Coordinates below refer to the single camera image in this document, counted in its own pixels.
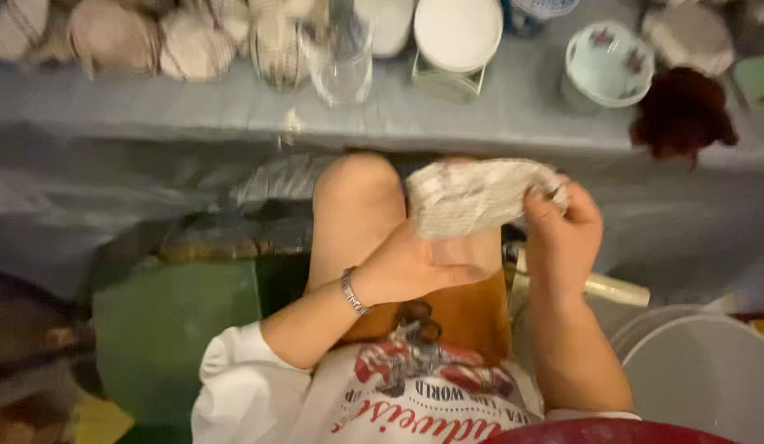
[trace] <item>white bowl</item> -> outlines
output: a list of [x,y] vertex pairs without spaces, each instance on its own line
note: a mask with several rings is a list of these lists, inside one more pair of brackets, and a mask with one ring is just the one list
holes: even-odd
[[492,0],[420,0],[415,40],[437,68],[474,73],[494,57],[503,35],[503,11]]
[[653,50],[623,25],[594,23],[577,32],[565,49],[565,74],[593,102],[631,106],[650,89]]

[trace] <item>knee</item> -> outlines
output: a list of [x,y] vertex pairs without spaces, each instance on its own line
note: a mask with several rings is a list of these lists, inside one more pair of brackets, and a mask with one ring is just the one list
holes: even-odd
[[390,162],[377,154],[352,154],[336,160],[319,177],[316,196],[398,191],[401,179]]

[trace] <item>crumpled paper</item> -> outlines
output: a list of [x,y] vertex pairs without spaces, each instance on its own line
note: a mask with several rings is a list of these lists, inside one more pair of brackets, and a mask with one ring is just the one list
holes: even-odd
[[523,221],[533,188],[563,211],[568,198],[551,167],[524,159],[430,164],[406,179],[409,217],[424,238],[466,236]]

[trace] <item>white plate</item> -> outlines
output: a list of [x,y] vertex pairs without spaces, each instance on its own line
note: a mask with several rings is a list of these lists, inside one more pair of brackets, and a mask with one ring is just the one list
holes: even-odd
[[764,442],[764,337],[695,314],[645,335],[623,359],[642,419]]
[[492,0],[420,0],[415,39],[429,63],[472,73],[494,57],[503,35],[503,11]]

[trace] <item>metal bracelet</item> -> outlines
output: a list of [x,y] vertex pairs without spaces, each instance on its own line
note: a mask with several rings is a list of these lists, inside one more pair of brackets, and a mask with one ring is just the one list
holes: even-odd
[[367,315],[370,311],[360,300],[355,296],[354,289],[349,281],[352,279],[352,272],[356,267],[347,268],[343,270],[343,276],[341,276],[341,289],[343,295],[346,296],[346,301],[354,308],[360,315]]

